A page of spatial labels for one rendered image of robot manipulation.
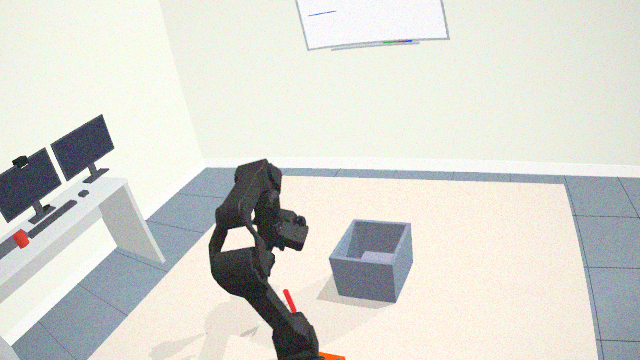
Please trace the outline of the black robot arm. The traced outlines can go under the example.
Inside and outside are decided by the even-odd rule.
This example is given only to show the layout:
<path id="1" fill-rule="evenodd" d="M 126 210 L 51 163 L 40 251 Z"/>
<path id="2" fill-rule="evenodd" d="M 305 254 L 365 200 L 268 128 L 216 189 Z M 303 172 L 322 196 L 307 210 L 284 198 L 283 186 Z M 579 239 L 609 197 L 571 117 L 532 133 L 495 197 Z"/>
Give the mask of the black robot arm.
<path id="1" fill-rule="evenodd" d="M 265 242 L 252 226 L 251 213 L 264 222 L 281 214 L 279 195 L 282 173 L 267 158 L 240 165 L 234 187 L 215 212 L 216 228 L 208 244 L 213 279 L 229 294 L 243 297 L 272 328 L 278 360 L 324 360 L 313 325 L 301 311 L 290 313 L 268 283 L 269 264 Z M 255 246 L 222 251 L 228 230 L 246 227 Z M 275 248 L 302 251 L 308 234 L 305 217 L 298 215 L 274 232 Z M 322 359 L 323 358 L 323 359 Z"/>

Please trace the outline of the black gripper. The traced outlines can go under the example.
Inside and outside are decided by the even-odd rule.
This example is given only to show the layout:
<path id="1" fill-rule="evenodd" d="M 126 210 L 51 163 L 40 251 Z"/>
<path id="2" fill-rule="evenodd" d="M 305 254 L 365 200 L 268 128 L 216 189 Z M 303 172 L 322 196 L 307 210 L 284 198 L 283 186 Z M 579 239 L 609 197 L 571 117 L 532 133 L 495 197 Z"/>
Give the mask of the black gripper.
<path id="1" fill-rule="evenodd" d="M 271 269 L 273 268 L 275 261 L 275 255 L 272 253 L 273 248 L 275 248 L 274 243 L 274 232 L 277 228 L 282 225 L 282 218 L 288 222 L 290 219 L 294 220 L 297 217 L 297 214 L 294 211 L 281 209 L 282 214 L 275 220 L 264 222 L 258 220 L 256 217 L 252 220 L 252 224 L 257 226 L 257 233 L 265 242 L 266 246 L 266 255 L 268 257 L 269 264 L 269 272 L 268 277 L 270 277 Z"/>

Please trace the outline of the red peg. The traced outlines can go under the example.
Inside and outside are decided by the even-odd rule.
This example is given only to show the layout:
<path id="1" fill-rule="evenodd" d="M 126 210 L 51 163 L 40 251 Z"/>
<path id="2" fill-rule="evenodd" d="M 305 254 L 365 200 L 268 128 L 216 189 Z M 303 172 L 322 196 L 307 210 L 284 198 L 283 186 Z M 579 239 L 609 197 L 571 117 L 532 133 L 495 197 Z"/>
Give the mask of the red peg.
<path id="1" fill-rule="evenodd" d="M 290 309 L 291 309 L 292 313 L 295 313 L 296 312 L 296 308 L 295 308 L 294 303 L 293 303 L 293 301 L 292 301 L 292 299 L 290 297 L 288 289 L 283 290 L 283 293 L 284 293 L 284 295 L 286 297 L 286 300 L 287 300 L 287 302 L 288 302 L 288 304 L 290 306 Z"/>

